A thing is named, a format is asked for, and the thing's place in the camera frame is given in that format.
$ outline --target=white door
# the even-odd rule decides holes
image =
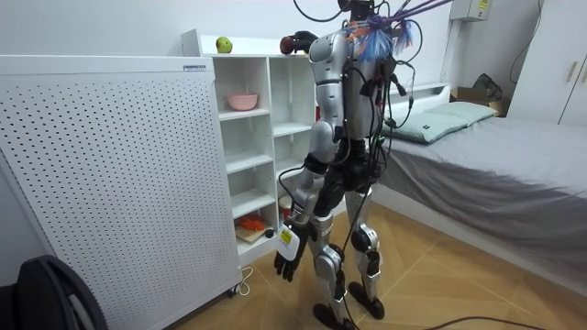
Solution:
[[[583,62],[581,74],[575,83],[575,88],[572,90],[559,123],[587,127],[587,61]]]
[[[586,11],[587,1],[545,2],[508,118],[559,122],[587,54]]]

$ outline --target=wooden floor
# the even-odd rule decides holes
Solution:
[[[502,318],[556,330],[587,329],[587,298],[543,280],[435,229],[389,211],[371,208],[370,225],[381,241],[379,294],[386,315],[374,320],[347,295],[362,330],[419,330],[469,315]],[[345,215],[335,219],[332,241],[343,245],[349,228]],[[349,245],[347,282],[360,281]],[[322,303],[309,250],[293,282],[277,275],[273,254],[253,264],[246,297],[220,299],[173,328],[181,330],[325,329],[312,315]],[[467,321],[447,329],[522,329],[489,321]]]

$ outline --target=white cabinet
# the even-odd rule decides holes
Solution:
[[[218,120],[235,224],[242,215],[258,214],[266,227],[277,228],[277,201],[284,194],[278,188],[279,175],[304,163],[316,119],[310,62],[305,56],[209,56],[216,72]],[[254,110],[230,109],[227,96],[241,93],[259,95]],[[292,179],[285,184],[291,186]],[[235,238],[241,266],[273,251],[274,238],[262,236],[254,244]]]
[[[581,75],[562,113],[560,124],[587,127],[587,61],[583,63]]]
[[[577,89],[584,89],[582,81],[587,70],[583,65],[587,43],[582,42],[582,36],[587,33],[587,20],[583,18],[586,10],[584,1],[550,0],[544,4],[539,29],[515,89],[509,118],[555,124],[580,119],[587,124],[586,112],[569,109],[571,104],[584,102],[587,97],[574,96]]]

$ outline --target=green apple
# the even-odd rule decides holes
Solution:
[[[218,50],[218,53],[230,54],[232,51],[232,42],[230,42],[227,37],[220,37],[216,41],[216,49]]]

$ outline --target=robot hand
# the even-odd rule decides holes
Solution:
[[[300,238],[300,245],[297,249],[295,258],[292,261],[286,259],[278,252],[275,255],[273,266],[277,269],[277,275],[283,275],[284,280],[292,281],[294,279],[295,270],[297,270],[297,267],[300,264],[300,260],[304,255],[305,244],[308,241],[310,233],[308,225],[300,227],[297,225],[293,225],[293,223],[290,221],[285,221],[284,224],[288,226]]]

